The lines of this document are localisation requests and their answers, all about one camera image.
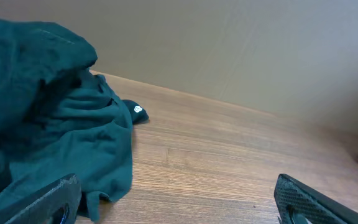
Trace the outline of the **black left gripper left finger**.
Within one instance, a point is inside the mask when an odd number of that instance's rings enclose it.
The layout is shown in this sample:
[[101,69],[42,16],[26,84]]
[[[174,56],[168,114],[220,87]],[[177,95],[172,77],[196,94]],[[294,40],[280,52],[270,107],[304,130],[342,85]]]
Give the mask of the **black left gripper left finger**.
[[80,201],[79,180],[68,174],[0,210],[0,224],[74,224]]

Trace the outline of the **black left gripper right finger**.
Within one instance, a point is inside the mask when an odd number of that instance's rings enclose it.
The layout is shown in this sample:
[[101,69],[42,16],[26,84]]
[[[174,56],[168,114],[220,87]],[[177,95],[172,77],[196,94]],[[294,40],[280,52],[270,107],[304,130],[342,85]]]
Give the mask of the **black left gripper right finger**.
[[279,174],[275,203],[280,224],[358,224],[358,213],[287,174]]

